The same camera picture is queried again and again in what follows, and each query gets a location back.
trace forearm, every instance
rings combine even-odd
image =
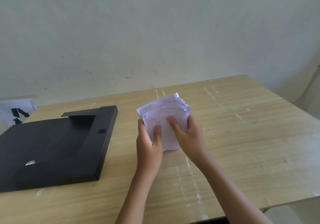
[[[270,220],[227,178],[209,157],[198,165],[231,224],[270,224]]]
[[[151,184],[152,180],[142,173],[136,172],[134,174],[116,224],[142,223],[144,207]]]

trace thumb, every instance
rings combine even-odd
[[[159,124],[154,127],[153,144],[154,145],[162,145],[162,143],[161,143],[161,125],[159,125]]]
[[[178,138],[178,136],[180,136],[184,133],[183,130],[180,128],[178,121],[173,116],[169,116],[167,118],[167,121],[168,121],[169,125],[171,126],[176,138]]]

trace wood grain surface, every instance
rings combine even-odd
[[[210,153],[259,208],[320,195],[320,121],[240,75],[39,107],[28,121],[117,105],[96,182],[0,194],[0,223],[114,223],[136,168],[136,109],[178,93],[203,126]],[[224,213],[182,150],[164,152],[144,223],[190,223]]]

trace black box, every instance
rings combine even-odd
[[[11,126],[0,136],[0,192],[96,181],[116,106]]]

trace white oval hole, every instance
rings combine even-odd
[[[28,162],[27,164],[26,164],[26,166],[27,165],[31,165],[31,164],[35,164],[36,163],[36,161],[30,161],[30,162]]]

